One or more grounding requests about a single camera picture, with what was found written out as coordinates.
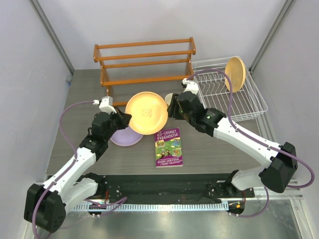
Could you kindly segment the purple plate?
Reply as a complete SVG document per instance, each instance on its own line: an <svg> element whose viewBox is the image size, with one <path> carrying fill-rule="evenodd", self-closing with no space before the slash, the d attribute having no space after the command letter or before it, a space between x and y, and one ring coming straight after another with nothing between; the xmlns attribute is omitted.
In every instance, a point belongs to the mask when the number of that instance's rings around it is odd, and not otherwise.
<svg viewBox="0 0 319 239"><path fill-rule="evenodd" d="M111 142L118 146L132 146L138 143L143 138L142 134L139 134L132 130L130 127L127 127L122 130L116 131L110 138Z"/></svg>

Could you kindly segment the yellow plate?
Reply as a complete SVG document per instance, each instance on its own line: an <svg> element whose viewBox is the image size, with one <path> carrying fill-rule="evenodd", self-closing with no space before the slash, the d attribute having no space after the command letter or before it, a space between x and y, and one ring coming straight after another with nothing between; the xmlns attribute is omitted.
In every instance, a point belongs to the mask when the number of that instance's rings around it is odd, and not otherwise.
<svg viewBox="0 0 319 239"><path fill-rule="evenodd" d="M242 59L240 57L229 59L224 72L231 80L232 92L241 90L246 80L246 67Z"/></svg>
<svg viewBox="0 0 319 239"><path fill-rule="evenodd" d="M129 127L143 135L160 131L167 123L167 105L164 99L154 92L140 92L127 102L126 114L132 118Z"/></svg>

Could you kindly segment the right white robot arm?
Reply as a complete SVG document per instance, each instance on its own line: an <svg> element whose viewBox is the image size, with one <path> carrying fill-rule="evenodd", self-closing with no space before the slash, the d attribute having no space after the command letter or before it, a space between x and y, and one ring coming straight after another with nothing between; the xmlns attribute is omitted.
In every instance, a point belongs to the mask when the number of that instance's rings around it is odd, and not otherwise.
<svg viewBox="0 0 319 239"><path fill-rule="evenodd" d="M266 140L238 124L231 124L226 115L215 108L204 108L197 95L190 91L165 97L170 118L185 120L198 132L223 140L254 158L259 167L235 170L225 184L229 196L243 190L265 186L283 193L298 168L295 147Z"/></svg>

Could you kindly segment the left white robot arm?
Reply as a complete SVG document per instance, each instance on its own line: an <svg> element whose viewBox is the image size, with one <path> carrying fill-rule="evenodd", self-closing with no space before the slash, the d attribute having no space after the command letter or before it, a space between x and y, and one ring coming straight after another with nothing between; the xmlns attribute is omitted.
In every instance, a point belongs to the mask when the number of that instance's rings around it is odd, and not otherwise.
<svg viewBox="0 0 319 239"><path fill-rule="evenodd" d="M105 195L106 186L99 176L90 174L79 183L76 180L100 159L113 134L127 128L131 118L117 107L95 114L87 135L71 159L47 181L34 183L28 188L24 219L32 224L36 238L37 228L54 233L79 202L91 196L100 199Z"/></svg>

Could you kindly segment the orange wooden shelf rack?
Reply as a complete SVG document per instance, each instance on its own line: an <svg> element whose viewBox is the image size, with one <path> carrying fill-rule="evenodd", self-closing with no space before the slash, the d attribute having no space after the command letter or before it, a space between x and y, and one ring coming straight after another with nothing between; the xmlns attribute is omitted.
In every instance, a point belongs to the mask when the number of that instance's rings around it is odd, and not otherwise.
<svg viewBox="0 0 319 239"><path fill-rule="evenodd" d="M185 50L104 56L102 50L188 44ZM100 85L106 96L112 97L113 87L141 83L178 81L190 77L194 71L191 58L196 54L192 37L174 40L94 45L93 60L100 64Z"/></svg>

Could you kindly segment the yellow mug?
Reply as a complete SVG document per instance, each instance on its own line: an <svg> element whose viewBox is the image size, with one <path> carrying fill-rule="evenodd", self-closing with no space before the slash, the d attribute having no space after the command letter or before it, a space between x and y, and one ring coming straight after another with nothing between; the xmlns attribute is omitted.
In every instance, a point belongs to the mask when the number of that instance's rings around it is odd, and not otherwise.
<svg viewBox="0 0 319 239"><path fill-rule="evenodd" d="M165 96L164 101L166 103L166 106L169 107L169 105L168 105L168 94Z"/></svg>

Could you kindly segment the purple treehouse book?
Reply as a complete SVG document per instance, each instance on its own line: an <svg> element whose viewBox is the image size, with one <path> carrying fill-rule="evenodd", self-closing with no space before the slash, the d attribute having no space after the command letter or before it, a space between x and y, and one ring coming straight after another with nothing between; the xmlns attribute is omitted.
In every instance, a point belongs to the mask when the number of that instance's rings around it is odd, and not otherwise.
<svg viewBox="0 0 319 239"><path fill-rule="evenodd" d="M155 134L156 168L182 167L183 157L179 128Z"/></svg>

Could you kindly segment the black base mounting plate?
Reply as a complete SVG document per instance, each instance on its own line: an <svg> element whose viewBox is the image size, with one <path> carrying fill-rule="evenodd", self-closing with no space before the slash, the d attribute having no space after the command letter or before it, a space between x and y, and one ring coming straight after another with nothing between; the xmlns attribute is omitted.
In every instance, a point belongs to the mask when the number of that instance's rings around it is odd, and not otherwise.
<svg viewBox="0 0 319 239"><path fill-rule="evenodd" d="M230 184L230 174L104 175L101 190L90 199L127 204L210 204L221 200L254 198L252 188L239 191Z"/></svg>

